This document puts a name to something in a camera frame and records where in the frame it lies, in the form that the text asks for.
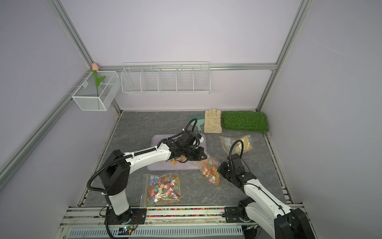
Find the ziploc bag of candies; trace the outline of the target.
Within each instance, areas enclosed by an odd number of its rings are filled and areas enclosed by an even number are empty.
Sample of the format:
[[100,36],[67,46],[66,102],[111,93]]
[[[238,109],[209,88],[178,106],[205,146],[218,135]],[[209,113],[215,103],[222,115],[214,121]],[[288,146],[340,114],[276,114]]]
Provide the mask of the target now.
[[145,174],[140,206],[142,208],[180,202],[181,184],[178,173]]
[[198,161],[196,166],[200,170],[202,176],[215,186],[220,185],[220,174],[218,173],[219,162],[213,158]]
[[219,136],[220,143],[225,153],[229,154],[231,147],[234,145],[232,153],[240,154],[252,150],[252,136],[250,134],[241,136]]

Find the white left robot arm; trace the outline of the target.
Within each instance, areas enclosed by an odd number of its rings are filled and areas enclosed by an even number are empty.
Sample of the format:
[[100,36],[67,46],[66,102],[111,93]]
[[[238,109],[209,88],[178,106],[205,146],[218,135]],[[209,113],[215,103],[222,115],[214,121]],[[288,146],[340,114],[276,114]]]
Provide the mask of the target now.
[[127,153],[114,151],[109,156],[108,162],[90,177],[87,189],[104,195],[107,204],[117,216],[129,213],[130,205],[125,189],[131,173],[153,163],[170,159],[184,158],[187,162],[208,158],[204,148],[200,146],[204,138],[195,132],[197,123],[198,119],[191,119],[180,133],[161,139],[153,147]]

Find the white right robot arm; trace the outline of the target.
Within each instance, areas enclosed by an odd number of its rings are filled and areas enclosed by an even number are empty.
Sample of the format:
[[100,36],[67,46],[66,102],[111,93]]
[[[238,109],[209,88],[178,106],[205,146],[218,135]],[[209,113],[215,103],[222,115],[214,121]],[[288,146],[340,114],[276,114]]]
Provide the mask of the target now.
[[225,207],[223,217],[228,223],[254,222],[273,239],[314,239],[309,220],[300,208],[293,209],[270,193],[250,171],[246,171],[242,155],[233,154],[236,140],[229,151],[227,161],[218,168],[220,176],[239,188],[247,197],[235,207]]

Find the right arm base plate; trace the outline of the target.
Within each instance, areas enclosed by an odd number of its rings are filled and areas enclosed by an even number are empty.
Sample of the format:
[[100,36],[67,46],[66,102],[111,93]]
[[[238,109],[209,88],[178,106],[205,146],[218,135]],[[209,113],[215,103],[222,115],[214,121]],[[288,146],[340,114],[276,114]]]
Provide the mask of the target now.
[[243,206],[225,207],[222,217],[225,218],[227,223],[253,223],[249,219]]

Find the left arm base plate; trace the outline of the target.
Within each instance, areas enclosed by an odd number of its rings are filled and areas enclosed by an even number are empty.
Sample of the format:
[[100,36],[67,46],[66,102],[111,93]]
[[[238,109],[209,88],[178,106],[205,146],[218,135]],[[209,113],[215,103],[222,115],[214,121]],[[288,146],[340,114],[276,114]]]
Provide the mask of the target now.
[[116,215],[113,209],[108,209],[105,214],[108,225],[143,225],[146,220],[147,210],[130,208],[121,215]]

